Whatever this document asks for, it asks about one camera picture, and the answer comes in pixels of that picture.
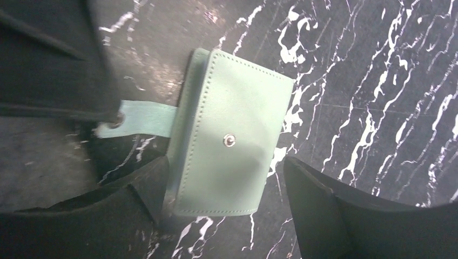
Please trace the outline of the mint green card holder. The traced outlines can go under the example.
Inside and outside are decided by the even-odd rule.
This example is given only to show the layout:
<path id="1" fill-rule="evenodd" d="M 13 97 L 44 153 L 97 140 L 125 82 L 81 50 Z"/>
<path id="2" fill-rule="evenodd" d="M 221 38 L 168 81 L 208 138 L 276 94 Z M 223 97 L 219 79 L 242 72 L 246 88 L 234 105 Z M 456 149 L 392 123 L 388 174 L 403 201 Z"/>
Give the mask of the mint green card holder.
<path id="1" fill-rule="evenodd" d="M 169 138 L 167 158 L 180 216 L 258 210 L 294 80 L 222 50 L 195 49 L 178 106 L 124 100 L 99 138 Z"/>

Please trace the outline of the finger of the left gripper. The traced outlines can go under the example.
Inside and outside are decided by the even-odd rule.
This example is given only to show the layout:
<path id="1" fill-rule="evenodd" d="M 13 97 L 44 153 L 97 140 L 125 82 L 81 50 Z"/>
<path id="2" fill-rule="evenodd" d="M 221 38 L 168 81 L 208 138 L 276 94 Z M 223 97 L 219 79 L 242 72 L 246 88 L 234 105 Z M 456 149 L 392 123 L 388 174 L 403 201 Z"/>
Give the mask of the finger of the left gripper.
<path id="1" fill-rule="evenodd" d="M 95 1 L 1 1 L 1 115 L 115 122 Z"/>

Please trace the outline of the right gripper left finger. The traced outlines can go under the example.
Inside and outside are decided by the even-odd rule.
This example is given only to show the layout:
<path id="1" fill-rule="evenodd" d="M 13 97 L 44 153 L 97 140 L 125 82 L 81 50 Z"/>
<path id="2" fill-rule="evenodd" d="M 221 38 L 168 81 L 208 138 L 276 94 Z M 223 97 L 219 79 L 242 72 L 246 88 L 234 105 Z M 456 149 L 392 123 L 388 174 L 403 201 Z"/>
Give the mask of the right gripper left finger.
<path id="1" fill-rule="evenodd" d="M 49 208 L 1 213 L 1 258 L 145 258 L 168 176 L 161 156 Z"/>

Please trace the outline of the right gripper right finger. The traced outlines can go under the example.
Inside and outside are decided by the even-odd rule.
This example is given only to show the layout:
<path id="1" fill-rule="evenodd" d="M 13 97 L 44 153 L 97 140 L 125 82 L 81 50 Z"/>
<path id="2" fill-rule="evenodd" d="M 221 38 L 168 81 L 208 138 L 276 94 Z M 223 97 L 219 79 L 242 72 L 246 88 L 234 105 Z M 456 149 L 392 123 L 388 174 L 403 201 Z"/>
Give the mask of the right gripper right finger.
<path id="1" fill-rule="evenodd" d="M 420 208 L 370 195 L 295 157 L 284 178 L 302 258 L 457 258 L 457 203 Z"/>

